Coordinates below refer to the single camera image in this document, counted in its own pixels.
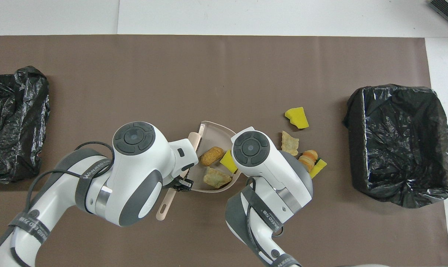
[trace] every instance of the food item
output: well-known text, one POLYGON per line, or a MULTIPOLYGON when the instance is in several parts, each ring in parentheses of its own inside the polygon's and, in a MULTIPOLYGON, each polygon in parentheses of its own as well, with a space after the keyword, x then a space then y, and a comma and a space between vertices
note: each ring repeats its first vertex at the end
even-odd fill
POLYGON ((292 156, 298 154, 298 145, 300 139, 291 137, 288 132, 282 131, 282 150, 290 153, 292 156))
POLYGON ((306 166, 308 172, 312 171, 314 164, 318 159, 318 153, 314 150, 306 150, 303 155, 298 159, 302 164, 306 166))
POLYGON ((224 150, 220 147, 214 146, 210 150, 207 150, 202 156, 200 157, 200 162, 204 166, 209 166, 222 158, 222 156, 225 154, 224 150))
POLYGON ((221 186, 228 184, 230 181, 232 181, 232 178, 229 175, 214 168, 207 167, 206 174, 204 176, 204 182, 206 184, 214 186, 215 188, 220 188, 221 186))
POLYGON ((285 117, 290 120, 292 125, 298 127, 298 129, 304 129, 310 126, 306 119, 305 110, 302 107, 290 108, 285 112, 285 117))
POLYGON ((230 149, 227 150, 224 157, 220 160, 220 163, 224 166, 226 166, 227 169, 229 169, 230 172, 233 174, 235 171, 237 171, 237 166, 235 166, 234 160, 232 159, 232 154, 230 153, 230 149))
POLYGON ((326 165, 328 164, 324 160, 319 159, 314 168, 310 171, 311 179, 313 179, 316 174, 318 174, 324 167, 326 167, 326 165))

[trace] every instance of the trash bag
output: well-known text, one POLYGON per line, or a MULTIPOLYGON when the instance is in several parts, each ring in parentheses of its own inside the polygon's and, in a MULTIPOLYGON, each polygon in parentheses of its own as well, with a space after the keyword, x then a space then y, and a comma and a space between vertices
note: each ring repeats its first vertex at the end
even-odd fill
POLYGON ((405 208, 448 198, 448 125, 435 91, 368 86, 347 106, 355 189, 405 208))
POLYGON ((0 75, 0 182, 37 176, 49 117, 49 83, 27 66, 0 75))

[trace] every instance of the yellow sponge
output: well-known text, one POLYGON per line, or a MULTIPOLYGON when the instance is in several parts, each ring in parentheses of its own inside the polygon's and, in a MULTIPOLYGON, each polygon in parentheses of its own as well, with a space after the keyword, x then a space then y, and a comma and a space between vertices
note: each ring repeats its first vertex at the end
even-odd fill
POLYGON ((310 171, 311 179, 316 176, 326 165, 328 165, 324 160, 319 159, 318 162, 315 164, 313 169, 310 171))
POLYGON ((230 150, 227 150, 225 155, 220 160, 220 163, 222 165, 226 166, 226 168, 229 169, 229 171, 232 173, 235 173, 235 171, 237 171, 237 166, 235 166, 235 163, 234 163, 234 160, 232 159, 230 150))
POLYGON ((302 107, 290 108, 285 112, 285 117, 290 119, 290 123, 296 125, 298 129, 305 129, 310 126, 302 107))

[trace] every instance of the white table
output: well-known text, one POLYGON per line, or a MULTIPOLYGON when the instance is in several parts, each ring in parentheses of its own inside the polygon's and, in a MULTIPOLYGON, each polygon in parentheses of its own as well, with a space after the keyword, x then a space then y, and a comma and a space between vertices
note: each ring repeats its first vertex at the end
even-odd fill
POLYGON ((448 22, 425 0, 0 0, 0 35, 53 34, 425 37, 448 117, 448 22))

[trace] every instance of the brown paper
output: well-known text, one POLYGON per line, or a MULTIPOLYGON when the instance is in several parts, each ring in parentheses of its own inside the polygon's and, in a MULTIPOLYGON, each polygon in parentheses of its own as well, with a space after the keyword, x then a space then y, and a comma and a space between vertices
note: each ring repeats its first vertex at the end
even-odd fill
MULTIPOLYGON (((50 81, 46 171, 76 145, 111 143, 121 125, 154 124, 169 141, 203 120, 235 132, 279 132, 328 163, 314 199, 275 238, 306 267, 379 263, 448 265, 442 202, 409 210, 351 186, 345 103, 362 86, 430 86, 423 39, 265 36, 5 36, 0 74, 32 65, 50 81), (310 127, 283 116, 303 106, 310 127)), ((224 219, 241 178, 217 194, 178 193, 164 221, 151 213, 120 228, 70 208, 41 247, 37 266, 262 266, 224 219)), ((0 185, 0 235, 24 205, 30 181, 0 185)))

